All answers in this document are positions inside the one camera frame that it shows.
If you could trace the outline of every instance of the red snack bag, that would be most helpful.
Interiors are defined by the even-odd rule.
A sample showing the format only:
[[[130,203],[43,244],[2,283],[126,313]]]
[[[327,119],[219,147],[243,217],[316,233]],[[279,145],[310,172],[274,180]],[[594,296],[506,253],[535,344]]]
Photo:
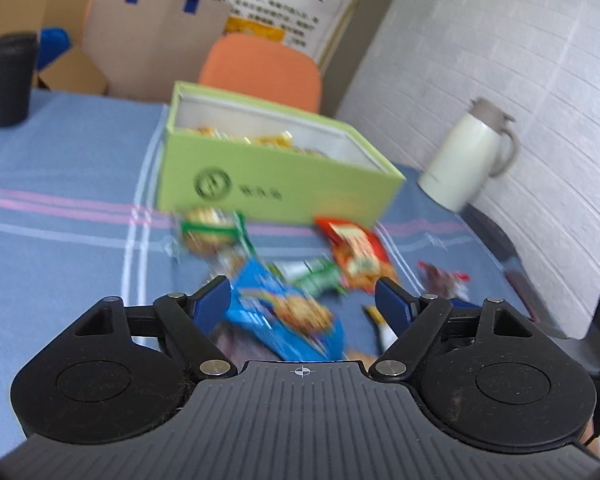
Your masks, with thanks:
[[[386,276],[398,281],[389,256],[375,233],[339,218],[315,218],[314,221],[329,240],[333,259],[344,276],[344,286],[373,294],[379,278]]]

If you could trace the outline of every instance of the crosshair marking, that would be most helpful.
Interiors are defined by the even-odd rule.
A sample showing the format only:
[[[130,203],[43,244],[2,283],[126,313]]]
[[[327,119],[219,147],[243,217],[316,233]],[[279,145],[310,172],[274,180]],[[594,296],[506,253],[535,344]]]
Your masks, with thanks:
[[[305,375],[309,375],[311,372],[313,372],[313,370],[309,370],[309,368],[307,368],[305,366],[301,366],[301,367],[296,368],[294,370],[294,373],[296,375],[299,375],[300,377],[304,377]]]

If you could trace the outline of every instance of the green box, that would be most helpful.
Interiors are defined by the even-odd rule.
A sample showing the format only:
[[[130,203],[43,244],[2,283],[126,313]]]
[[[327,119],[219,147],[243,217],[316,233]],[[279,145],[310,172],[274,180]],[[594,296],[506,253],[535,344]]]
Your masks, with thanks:
[[[232,137],[289,131],[294,145],[326,157],[199,136],[215,127]],[[177,82],[167,122],[158,209],[239,210],[247,218],[312,223],[315,216],[371,226],[404,176],[348,124],[242,94]]]

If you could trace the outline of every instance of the blue tablecloth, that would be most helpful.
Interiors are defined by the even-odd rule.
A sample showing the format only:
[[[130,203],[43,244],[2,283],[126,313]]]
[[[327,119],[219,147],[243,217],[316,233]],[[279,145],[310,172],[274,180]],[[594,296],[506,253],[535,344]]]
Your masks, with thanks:
[[[0,456],[23,441],[11,409],[13,377],[40,349],[104,296],[151,303],[195,291],[207,274],[192,256],[174,258],[171,220],[152,210],[167,108],[35,91],[30,118],[0,130]],[[404,288],[424,288],[425,260],[470,275],[469,297],[506,298],[525,312],[499,263],[461,219],[408,178],[377,226]],[[328,254],[307,226],[250,224],[258,254],[301,259]],[[374,352],[361,292],[328,304],[349,347]]]

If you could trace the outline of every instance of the orange chair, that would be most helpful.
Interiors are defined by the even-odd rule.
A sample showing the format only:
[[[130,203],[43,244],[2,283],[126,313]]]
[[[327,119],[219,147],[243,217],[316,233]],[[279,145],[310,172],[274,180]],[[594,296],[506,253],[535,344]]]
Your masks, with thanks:
[[[314,60],[275,41],[233,33],[211,49],[198,82],[318,113],[322,79]]]

